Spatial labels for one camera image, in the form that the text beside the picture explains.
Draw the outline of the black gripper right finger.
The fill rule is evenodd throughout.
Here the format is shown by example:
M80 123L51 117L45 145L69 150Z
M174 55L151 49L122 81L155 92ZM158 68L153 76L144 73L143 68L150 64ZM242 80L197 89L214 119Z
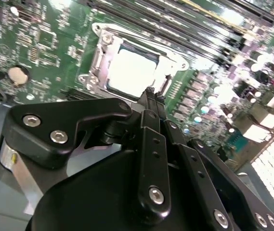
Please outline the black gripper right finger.
M199 139L186 141L170 120L163 127L173 158L187 177L200 231L274 231L274 213Z

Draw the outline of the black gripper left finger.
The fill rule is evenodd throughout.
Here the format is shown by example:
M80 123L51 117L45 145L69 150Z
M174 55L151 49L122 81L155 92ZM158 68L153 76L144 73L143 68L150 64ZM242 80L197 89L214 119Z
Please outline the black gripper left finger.
M54 185L120 151L165 151L164 97L151 89L136 104L119 98L18 105L2 129L1 163L35 209Z

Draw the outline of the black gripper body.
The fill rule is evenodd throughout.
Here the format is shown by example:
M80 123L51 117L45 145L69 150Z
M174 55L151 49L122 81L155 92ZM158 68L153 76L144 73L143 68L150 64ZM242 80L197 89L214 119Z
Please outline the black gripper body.
M213 231L213 209L165 151L120 151L52 186L29 231Z

